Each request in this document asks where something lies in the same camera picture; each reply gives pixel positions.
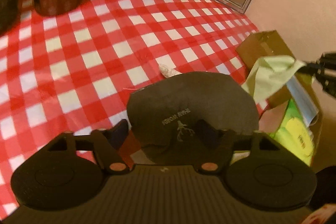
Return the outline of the crumpled white paper scrap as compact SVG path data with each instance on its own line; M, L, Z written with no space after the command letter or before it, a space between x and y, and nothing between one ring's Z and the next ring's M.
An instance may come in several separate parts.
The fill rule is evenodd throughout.
M175 69L170 68L170 67L168 67L167 65L164 65L164 64L159 64L158 67L159 67L159 71L161 72L163 77L165 77L167 79L170 78L170 77L181 74L181 72L176 71Z

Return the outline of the black eye mask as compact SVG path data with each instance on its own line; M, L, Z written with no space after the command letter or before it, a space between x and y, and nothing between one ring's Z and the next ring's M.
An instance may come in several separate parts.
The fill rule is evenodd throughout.
M127 115L146 157L156 164L196 164L206 149L195 124L250 135L259 128L253 98L229 75L190 72L130 95Z

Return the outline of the red white checkered tablecloth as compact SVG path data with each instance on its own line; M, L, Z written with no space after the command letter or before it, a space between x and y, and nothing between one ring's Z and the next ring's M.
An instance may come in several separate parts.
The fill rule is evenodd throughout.
M212 0L82 0L54 17L19 0L1 36L1 218L17 208L11 175L56 135L125 119L131 92L161 80L161 64L242 83L235 49L256 31Z

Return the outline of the green tissue box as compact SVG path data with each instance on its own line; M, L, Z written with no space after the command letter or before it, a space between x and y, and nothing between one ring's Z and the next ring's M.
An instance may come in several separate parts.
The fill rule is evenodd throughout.
M259 120L259 130L268 134L305 164L311 165L314 154L313 139L294 100L265 111Z

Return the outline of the light green cloth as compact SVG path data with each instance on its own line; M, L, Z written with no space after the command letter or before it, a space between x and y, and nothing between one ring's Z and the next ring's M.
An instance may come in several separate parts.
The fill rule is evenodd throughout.
M256 103L277 98L283 100L279 91L307 63L289 55L264 56L256 60L242 88Z

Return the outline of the brown cardboard tray box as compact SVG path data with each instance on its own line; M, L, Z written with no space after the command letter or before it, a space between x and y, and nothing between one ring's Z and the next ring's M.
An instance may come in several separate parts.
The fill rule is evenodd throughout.
M270 105L259 120L260 131L311 165L323 112L313 78L299 72L306 63L294 57L277 31L250 34L236 51L249 69L243 89L256 103Z

